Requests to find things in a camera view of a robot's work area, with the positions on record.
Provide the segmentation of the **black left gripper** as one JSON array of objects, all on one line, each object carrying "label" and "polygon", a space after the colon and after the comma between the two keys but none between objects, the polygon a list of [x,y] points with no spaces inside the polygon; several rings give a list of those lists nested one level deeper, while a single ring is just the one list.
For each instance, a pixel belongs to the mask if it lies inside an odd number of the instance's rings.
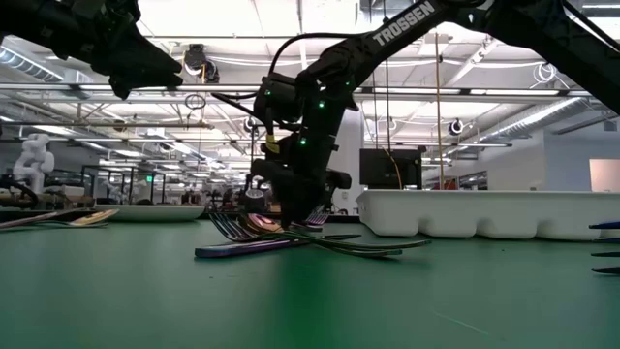
[{"label": "black left gripper", "polygon": [[[72,56],[109,76],[115,95],[126,99],[130,88],[171,87],[183,83],[178,61],[146,39],[136,25],[140,18],[137,0],[75,0],[72,17],[77,23]],[[134,31],[137,46],[128,48],[129,73],[126,82],[120,77],[122,41]]]}]

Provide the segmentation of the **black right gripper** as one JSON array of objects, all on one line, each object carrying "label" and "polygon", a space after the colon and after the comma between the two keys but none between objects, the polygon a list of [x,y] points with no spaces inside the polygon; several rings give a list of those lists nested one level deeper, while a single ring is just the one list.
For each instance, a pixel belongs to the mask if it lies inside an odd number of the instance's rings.
[{"label": "black right gripper", "polygon": [[[352,178],[348,173],[328,167],[330,156],[339,149],[335,136],[331,134],[292,133],[278,141],[279,158],[296,175],[320,183],[333,189],[348,190]],[[280,193],[283,228],[289,228],[294,221],[305,220],[321,200],[320,191]]]}]

